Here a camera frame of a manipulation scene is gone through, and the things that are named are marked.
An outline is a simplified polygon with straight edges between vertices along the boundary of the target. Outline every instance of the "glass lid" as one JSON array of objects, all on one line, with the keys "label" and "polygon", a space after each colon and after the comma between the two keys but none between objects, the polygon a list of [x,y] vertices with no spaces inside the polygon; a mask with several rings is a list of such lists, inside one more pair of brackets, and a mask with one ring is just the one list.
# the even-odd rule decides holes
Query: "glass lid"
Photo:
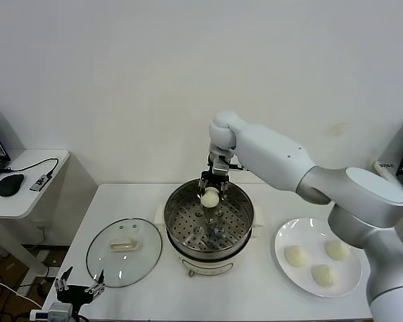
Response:
[{"label": "glass lid", "polygon": [[95,236],[87,252],[87,269],[92,278],[104,270],[108,287],[128,286],[149,274],[161,248],[161,235],[152,223],[140,218],[122,219]]}]

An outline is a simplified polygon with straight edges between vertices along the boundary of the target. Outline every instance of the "glass lid handle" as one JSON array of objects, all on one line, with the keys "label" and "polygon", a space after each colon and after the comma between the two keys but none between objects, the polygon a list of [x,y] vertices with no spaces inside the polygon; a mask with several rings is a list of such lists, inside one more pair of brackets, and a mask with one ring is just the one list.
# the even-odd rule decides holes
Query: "glass lid handle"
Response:
[{"label": "glass lid handle", "polygon": [[140,242],[133,238],[116,238],[109,245],[112,252],[131,252],[140,247]]}]

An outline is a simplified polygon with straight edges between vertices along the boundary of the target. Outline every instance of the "pot handle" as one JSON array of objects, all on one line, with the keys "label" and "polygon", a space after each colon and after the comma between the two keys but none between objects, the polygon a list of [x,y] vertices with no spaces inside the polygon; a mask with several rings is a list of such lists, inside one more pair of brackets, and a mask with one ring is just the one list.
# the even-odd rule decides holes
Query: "pot handle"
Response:
[{"label": "pot handle", "polygon": [[251,234],[251,238],[260,237],[262,226],[264,226],[263,210],[261,207],[254,206],[254,220],[252,226],[253,232]]},{"label": "pot handle", "polygon": [[156,208],[155,218],[154,218],[154,225],[159,230],[160,233],[166,232],[166,223],[164,221],[164,205],[159,205]]}]

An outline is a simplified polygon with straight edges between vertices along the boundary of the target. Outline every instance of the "white robotic arm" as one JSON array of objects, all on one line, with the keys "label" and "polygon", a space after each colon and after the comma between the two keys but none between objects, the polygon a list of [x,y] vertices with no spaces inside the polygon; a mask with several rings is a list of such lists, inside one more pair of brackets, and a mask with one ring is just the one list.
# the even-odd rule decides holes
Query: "white robotic arm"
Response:
[{"label": "white robotic arm", "polygon": [[375,322],[403,322],[403,243],[394,229],[403,215],[399,188],[366,170],[316,166],[301,145],[232,111],[217,114],[209,134],[210,171],[201,176],[201,192],[212,185],[226,193],[235,154],[273,188],[293,191],[311,203],[333,200],[330,228],[344,242],[363,248],[369,258],[367,300]]}]

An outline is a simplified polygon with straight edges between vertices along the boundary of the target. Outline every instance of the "robotic arm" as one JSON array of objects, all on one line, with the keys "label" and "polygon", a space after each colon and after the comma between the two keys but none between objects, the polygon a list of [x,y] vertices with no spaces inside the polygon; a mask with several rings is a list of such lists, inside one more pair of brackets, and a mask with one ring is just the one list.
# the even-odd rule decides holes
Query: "robotic arm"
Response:
[{"label": "robotic arm", "polygon": [[375,322],[403,322],[403,243],[395,224],[403,215],[403,192],[359,168],[326,169],[313,163],[305,149],[263,125],[249,124],[234,112],[217,114],[210,123],[209,171],[199,191],[219,198],[226,193],[233,155],[273,188],[297,193],[319,205],[334,201],[328,217],[344,242],[362,248],[371,267],[367,300]]},{"label": "robotic arm", "polygon": [[101,271],[98,279],[94,280],[93,286],[69,285],[67,280],[72,269],[73,266],[62,273],[60,278],[55,279],[56,297],[59,302],[52,303],[47,312],[32,310],[30,321],[79,322],[84,320],[89,322],[86,317],[79,315],[79,311],[83,305],[93,302],[105,291],[105,276]]}]

